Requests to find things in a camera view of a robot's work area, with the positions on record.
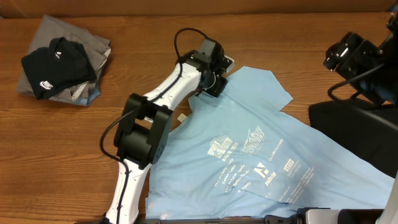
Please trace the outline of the light blue printed t-shirt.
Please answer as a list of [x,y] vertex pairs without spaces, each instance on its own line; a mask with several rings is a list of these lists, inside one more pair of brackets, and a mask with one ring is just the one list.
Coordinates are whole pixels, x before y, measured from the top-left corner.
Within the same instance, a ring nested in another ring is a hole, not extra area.
[[394,179],[285,114],[291,100],[272,72],[251,67],[230,75],[219,97],[191,97],[150,169],[147,218],[384,208]]

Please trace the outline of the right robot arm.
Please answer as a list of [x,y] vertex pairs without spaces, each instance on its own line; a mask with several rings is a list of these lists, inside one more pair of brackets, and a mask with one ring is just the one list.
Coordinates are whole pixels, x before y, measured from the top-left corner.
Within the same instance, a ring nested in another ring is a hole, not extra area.
[[343,77],[330,101],[309,106],[311,127],[379,171],[397,177],[397,12],[376,46],[348,32],[327,51],[324,67]]

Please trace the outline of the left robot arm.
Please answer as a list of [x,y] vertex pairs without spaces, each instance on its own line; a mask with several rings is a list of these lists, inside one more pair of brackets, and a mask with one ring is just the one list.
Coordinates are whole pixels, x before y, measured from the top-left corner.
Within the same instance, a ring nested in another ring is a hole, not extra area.
[[119,163],[118,181],[109,210],[100,223],[134,223],[146,175],[161,157],[170,132],[174,109],[194,91],[219,97],[234,60],[221,44],[204,39],[199,50],[179,57],[172,73],[145,95],[131,94],[116,127],[114,156]]

